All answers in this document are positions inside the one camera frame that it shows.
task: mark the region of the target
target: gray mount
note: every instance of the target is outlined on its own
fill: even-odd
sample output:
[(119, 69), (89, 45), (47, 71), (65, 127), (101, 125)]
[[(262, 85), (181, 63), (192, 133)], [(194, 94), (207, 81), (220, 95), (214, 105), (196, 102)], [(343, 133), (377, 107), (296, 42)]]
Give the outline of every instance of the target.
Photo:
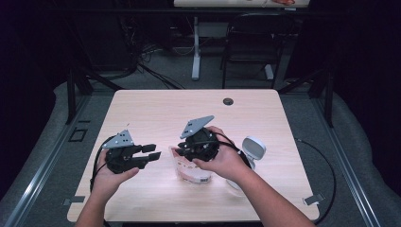
[(131, 138), (130, 132), (124, 130), (118, 133), (113, 139), (103, 145), (103, 148), (124, 148), (133, 146), (133, 140)]
[(198, 132), (203, 126), (205, 126), (207, 123), (212, 121), (215, 117), (213, 115), (208, 115), (205, 117), (201, 117), (198, 119), (193, 119), (188, 121), (188, 124), (186, 124), (185, 129), (183, 130), (183, 133), (181, 134), (180, 138), (184, 139), (188, 136), (191, 136)]

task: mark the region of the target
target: chair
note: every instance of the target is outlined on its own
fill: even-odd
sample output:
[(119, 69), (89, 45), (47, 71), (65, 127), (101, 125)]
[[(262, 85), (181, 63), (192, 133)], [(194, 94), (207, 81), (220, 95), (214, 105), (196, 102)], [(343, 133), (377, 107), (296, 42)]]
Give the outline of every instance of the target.
[(286, 37), (294, 20), (286, 15), (245, 13), (236, 16), (227, 27), (226, 45), (221, 59), (222, 88), (225, 88), (227, 62), (240, 64), (274, 64), (274, 87)]

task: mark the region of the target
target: gray carpet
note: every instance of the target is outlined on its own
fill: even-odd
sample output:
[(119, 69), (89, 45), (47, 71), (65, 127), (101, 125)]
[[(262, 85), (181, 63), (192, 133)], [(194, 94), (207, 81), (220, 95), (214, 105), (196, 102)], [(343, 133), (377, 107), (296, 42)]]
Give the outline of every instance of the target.
[[(151, 56), (150, 61), (145, 62), (149, 68), (176, 79), (186, 89), (218, 89), (221, 86), (221, 71), (218, 70), (220, 63), (218, 47), (212, 45), (203, 47), (200, 80), (198, 81), (190, 78), (192, 54), (178, 55), (156, 51)], [(277, 80), (277, 89), (286, 85), (282, 80), (284, 72), (285, 67), (282, 67), (280, 78)], [(148, 73), (141, 73), (139, 70), (133, 75), (113, 80), (113, 82), (127, 89), (166, 89), (158, 79)], [(66, 219), (69, 207), (62, 203), (64, 199), (75, 195), (80, 176), (113, 97), (113, 91), (109, 88), (97, 81), (92, 81), (92, 84), (95, 88), (92, 96), (86, 98), (78, 94), (80, 103), (85, 104), (82, 104), (82, 111), (79, 112), (75, 124), (67, 127), (68, 129), (64, 127), (67, 119), (66, 85), (62, 84), (55, 90), (58, 99), (54, 112), (20, 175), (0, 202), (1, 226), (13, 223), (7, 222), (9, 217), (19, 204), (18, 202), (23, 197), (35, 173), (57, 147), (57, 142), (65, 131), (69, 131), (69, 133), (66, 136), (67, 139), (60, 145), (60, 156), (55, 158), (51, 174), (44, 179), (43, 188), (39, 189), (40, 193), (34, 198), (32, 206), (25, 209), (26, 215), (22, 216), (18, 223), (22, 226), (73, 225)], [(294, 137), (318, 148), (334, 168), (337, 190), (334, 202), (330, 207), (334, 179), (329, 164), (317, 150), (297, 142), (313, 192), (315, 194), (322, 193), (326, 197), (319, 205), (321, 214), (325, 214), (330, 207), (327, 216), (319, 223), (319, 226), (367, 226), (355, 196), (350, 190), (349, 183), (341, 171), (333, 142), (327, 134), (325, 123), (320, 118), (321, 110), (316, 108), (316, 103), (320, 103), (320, 101), (309, 99), (305, 93), (307, 88), (307, 84), (301, 86), (291, 94), (282, 95), (281, 99)], [(399, 226), (401, 223), (401, 199), (381, 180), (372, 165), (371, 150), (366, 135), (338, 96), (335, 96), (334, 99), (333, 123), (334, 131), (375, 211), (378, 222), (381, 226)], [(68, 142), (71, 128), (74, 127), (79, 130), (87, 130), (81, 142)], [(121, 226), (121, 224), (112, 223), (112, 226)]]

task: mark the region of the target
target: hand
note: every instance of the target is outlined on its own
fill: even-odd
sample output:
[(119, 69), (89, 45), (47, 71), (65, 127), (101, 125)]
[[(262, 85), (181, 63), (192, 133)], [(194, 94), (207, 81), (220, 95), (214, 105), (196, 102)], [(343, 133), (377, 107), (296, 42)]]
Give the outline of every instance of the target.
[(100, 153), (99, 161), (97, 163), (98, 172), (95, 177), (94, 188), (92, 189), (91, 195), (104, 202), (107, 202), (112, 195), (114, 195), (120, 184), (132, 178), (139, 172), (139, 168), (137, 167), (120, 174), (111, 172), (107, 168), (107, 165), (105, 165), (107, 151), (107, 149), (104, 149)]
[[(219, 141), (230, 143), (226, 138), (219, 135), (225, 135), (221, 129), (214, 126), (207, 127), (206, 129), (216, 132)], [(235, 150), (225, 145), (219, 146), (218, 155), (216, 155), (213, 160), (204, 162), (200, 159), (194, 159), (192, 162), (194, 162), (201, 169), (214, 171), (220, 177), (233, 182), (238, 181), (243, 174), (246, 174), (246, 172), (250, 170), (235, 152)]]

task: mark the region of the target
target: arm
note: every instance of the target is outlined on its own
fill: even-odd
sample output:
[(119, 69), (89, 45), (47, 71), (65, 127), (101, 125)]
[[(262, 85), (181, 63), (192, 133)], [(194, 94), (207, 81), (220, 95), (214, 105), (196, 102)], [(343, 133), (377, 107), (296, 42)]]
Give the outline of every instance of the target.
[[(216, 127), (209, 127), (208, 130), (223, 134)], [(228, 142), (220, 135), (218, 140)], [(209, 162), (194, 159), (193, 162), (238, 184), (264, 226), (314, 226), (307, 216), (248, 168), (232, 148), (220, 145), (215, 159)]]
[(100, 153), (94, 188), (79, 214), (76, 226), (103, 226), (107, 201), (114, 195), (120, 184), (139, 172), (139, 168), (133, 168), (120, 174), (112, 173), (107, 166), (103, 166), (106, 164), (106, 152), (107, 150), (103, 150)]

